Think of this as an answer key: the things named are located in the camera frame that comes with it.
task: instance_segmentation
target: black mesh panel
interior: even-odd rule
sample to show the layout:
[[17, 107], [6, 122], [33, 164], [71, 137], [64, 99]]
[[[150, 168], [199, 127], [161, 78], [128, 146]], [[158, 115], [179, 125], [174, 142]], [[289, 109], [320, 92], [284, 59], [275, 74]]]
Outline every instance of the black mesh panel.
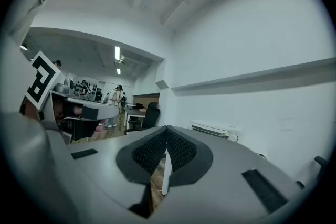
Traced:
[[165, 132], [153, 137], [147, 143], [135, 149], [132, 153], [133, 160], [151, 175], [157, 168], [166, 149]]
[[174, 133], [170, 129], [167, 129], [167, 134], [167, 149], [172, 162], [172, 170], [175, 172], [188, 164], [196, 156], [197, 147], [194, 143]]

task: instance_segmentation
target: floor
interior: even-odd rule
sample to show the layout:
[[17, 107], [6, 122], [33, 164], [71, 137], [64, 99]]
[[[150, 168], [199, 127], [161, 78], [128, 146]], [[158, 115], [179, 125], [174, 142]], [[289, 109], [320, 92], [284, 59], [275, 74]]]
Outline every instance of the floor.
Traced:
[[[117, 126], [104, 129], [100, 134], [99, 140], [123, 136], [124, 131], [126, 129], [126, 127], [124, 127], [124, 117], [125, 117], [125, 114], [123, 113], [120, 114], [119, 119], [117, 121]], [[95, 140], [96, 139], [93, 140], [90, 138], [82, 138], [80, 139], [80, 141], [76, 141], [75, 143], [85, 143], [85, 142], [91, 142]], [[159, 165], [157, 166], [157, 169], [154, 171], [151, 177], [151, 192], [152, 192], [152, 202], [153, 202], [154, 210], [158, 207], [158, 205], [164, 198], [164, 196], [161, 193], [163, 175], [164, 175], [164, 166], [165, 166], [165, 158], [163, 158], [160, 161]]]

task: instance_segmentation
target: shelf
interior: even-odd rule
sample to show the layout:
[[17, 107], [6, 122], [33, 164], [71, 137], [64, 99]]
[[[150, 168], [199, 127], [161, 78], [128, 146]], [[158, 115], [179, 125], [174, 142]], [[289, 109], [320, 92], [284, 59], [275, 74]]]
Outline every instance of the shelf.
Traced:
[[252, 84], [267, 81], [275, 81], [300, 76], [311, 76], [317, 73], [335, 70], [335, 58], [324, 59], [295, 66], [282, 67], [276, 69], [263, 70], [260, 72], [247, 73], [222, 79], [203, 81], [199, 83], [186, 84], [183, 86], [172, 87], [172, 90], [178, 95], [191, 90], [205, 90], [212, 88], [238, 86], [242, 84]]
[[148, 93], [148, 94], [139, 94], [139, 95], [133, 95], [133, 97], [159, 97], [160, 93]]

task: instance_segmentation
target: white wall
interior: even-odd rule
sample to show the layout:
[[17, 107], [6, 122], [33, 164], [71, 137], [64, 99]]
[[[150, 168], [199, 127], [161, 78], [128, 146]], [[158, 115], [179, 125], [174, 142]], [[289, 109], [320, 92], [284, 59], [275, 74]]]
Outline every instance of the white wall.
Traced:
[[177, 33], [174, 87], [334, 57], [320, 0], [219, 0]]
[[153, 62], [146, 72], [139, 76], [134, 83], [133, 95], [150, 94], [160, 92], [159, 87], [155, 84], [156, 72], [159, 63]]
[[[317, 155], [334, 146], [334, 66], [242, 79], [253, 72], [335, 57], [335, 36], [319, 0], [222, 0], [174, 40], [175, 124], [243, 124], [239, 141], [304, 184]], [[236, 76], [235, 82], [227, 82]]]
[[313, 158], [328, 158], [335, 143], [335, 79], [332, 67], [299, 77], [181, 92], [184, 96], [175, 100], [175, 125], [190, 128], [191, 120], [243, 124], [240, 143], [306, 184], [320, 169]]
[[97, 88], [100, 88], [101, 90], [103, 90], [104, 87], [105, 87], [105, 82], [99, 81], [98, 85], [97, 85]]
[[177, 125], [175, 120], [177, 99], [172, 89], [166, 88], [160, 90], [159, 109], [161, 112], [157, 126]]

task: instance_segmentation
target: office room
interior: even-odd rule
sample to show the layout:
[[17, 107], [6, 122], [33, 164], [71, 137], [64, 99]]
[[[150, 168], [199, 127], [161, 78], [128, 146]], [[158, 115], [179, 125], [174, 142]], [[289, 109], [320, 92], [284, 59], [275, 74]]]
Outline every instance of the office room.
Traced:
[[27, 87], [2, 107], [47, 138], [79, 222], [271, 221], [323, 176], [336, 34], [322, 0], [40, 5], [11, 34], [20, 64], [4, 58], [2, 91]]

